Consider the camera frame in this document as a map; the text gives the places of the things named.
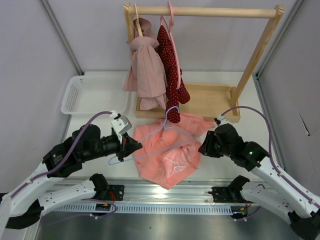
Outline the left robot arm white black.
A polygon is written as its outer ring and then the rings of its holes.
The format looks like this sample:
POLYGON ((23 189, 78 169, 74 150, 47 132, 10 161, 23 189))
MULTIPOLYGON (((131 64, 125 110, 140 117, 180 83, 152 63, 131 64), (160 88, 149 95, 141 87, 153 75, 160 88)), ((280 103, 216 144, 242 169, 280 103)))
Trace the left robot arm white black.
POLYGON ((0 228, 21 230, 52 210, 68 203, 93 199, 105 200, 109 184, 100 173, 78 185, 48 193, 48 189, 83 168, 87 161, 115 155, 120 162, 143 145, 127 133, 119 139, 115 130, 102 137, 94 124, 74 131, 63 143, 54 146, 35 171, 16 189, 0 195, 0 228))

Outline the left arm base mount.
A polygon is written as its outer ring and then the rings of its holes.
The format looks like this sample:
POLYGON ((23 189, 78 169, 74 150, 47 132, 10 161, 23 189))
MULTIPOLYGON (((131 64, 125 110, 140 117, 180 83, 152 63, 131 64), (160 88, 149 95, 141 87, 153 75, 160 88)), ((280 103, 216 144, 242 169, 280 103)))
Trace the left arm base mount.
POLYGON ((105 201, 123 201, 125 194, 125 186, 120 184, 111 184, 107 194, 102 198, 105 201))

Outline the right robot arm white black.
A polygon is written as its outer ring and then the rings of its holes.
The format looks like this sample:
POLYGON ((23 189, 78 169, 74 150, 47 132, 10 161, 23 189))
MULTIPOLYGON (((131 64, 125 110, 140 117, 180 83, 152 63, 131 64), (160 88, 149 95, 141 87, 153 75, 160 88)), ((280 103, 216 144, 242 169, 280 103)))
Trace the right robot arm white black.
POLYGON ((225 199, 236 203, 250 202, 277 215, 289 224, 303 240, 315 240, 320 234, 320 198, 294 180, 258 143, 243 141, 229 123, 208 131, 198 152, 211 158, 230 158, 237 166, 262 179, 272 190, 237 176, 228 186, 227 194, 213 187, 214 200, 225 199))

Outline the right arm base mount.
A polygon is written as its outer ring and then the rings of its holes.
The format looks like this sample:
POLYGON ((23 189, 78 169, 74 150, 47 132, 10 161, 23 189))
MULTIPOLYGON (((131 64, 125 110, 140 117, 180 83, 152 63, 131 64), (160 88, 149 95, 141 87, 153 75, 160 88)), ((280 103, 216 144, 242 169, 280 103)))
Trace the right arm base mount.
POLYGON ((214 203, 243 203, 244 200, 238 190, 227 186, 214 186, 207 192, 214 203))

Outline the salmon pink skirt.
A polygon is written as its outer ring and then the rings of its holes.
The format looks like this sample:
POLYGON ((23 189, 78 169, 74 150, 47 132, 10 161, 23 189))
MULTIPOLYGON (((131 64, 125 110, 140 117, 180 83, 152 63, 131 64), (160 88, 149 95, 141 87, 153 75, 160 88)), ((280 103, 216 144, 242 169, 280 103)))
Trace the salmon pink skirt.
MULTIPOLYGON (((140 141, 150 132, 158 130, 164 120, 160 119, 152 123, 138 125, 134 131, 134 139, 140 141)), ((173 129, 164 129, 142 142, 142 149, 133 153, 138 157, 178 144, 172 149, 167 149, 153 155, 136 159, 135 165, 140 178, 169 190, 181 181, 192 175, 200 166, 202 155, 198 149, 202 145, 197 139, 206 134, 216 125, 212 121, 206 121, 203 117, 189 113, 180 115, 180 122, 167 121, 167 127, 176 127, 188 133, 195 133, 196 139, 189 142, 190 136, 184 136, 173 129)))

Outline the light blue wire hanger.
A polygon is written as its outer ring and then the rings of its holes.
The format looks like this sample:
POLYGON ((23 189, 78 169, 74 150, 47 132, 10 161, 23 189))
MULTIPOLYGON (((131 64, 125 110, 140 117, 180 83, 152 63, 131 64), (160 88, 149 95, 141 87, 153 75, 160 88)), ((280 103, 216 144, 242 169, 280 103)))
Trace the light blue wire hanger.
MULTIPOLYGON (((168 110, 165 111, 165 118, 164 118, 164 121, 163 121, 163 124, 161 125, 161 127, 155 131, 152 131, 150 132, 149 134, 147 134, 146 136, 144 136, 140 141, 138 141, 138 143, 143 143, 143 141, 147 138, 149 138, 150 136, 152 135, 155 135, 156 133, 162 131, 162 130, 175 130, 177 131, 178 133, 182 133, 184 136, 188 136, 188 137, 191 137, 190 139, 188 139, 187 141, 182 141, 180 142, 181 144, 183 143, 188 143, 189 141, 193 140, 193 139, 196 139, 196 134, 194 132, 186 132, 186 131, 182 131, 182 130, 179 130, 177 127, 168 127, 167 126, 167 121, 168 121, 168 113, 172 110, 172 109, 177 109, 178 113, 180 113, 180 108, 178 106, 172 106, 170 107, 168 110)), ((137 160, 137 159, 141 159, 141 158, 144 158, 144 157, 147 157, 149 155, 153 155, 153 154, 156 154, 156 153, 160 153, 164 150, 169 150, 169 149, 173 149, 174 147, 177 147, 178 144, 176 145, 172 145, 170 147, 167 147, 167 148, 163 148, 163 149, 160 149, 160 150, 157 150, 157 151, 153 151, 151 153, 147 153, 147 154, 144 154, 144 155, 140 155, 140 156, 137 156, 137 157, 130 157, 130 158, 127 158, 125 160, 123 160, 122 162, 128 162, 128 161, 133 161, 133 160, 137 160)))

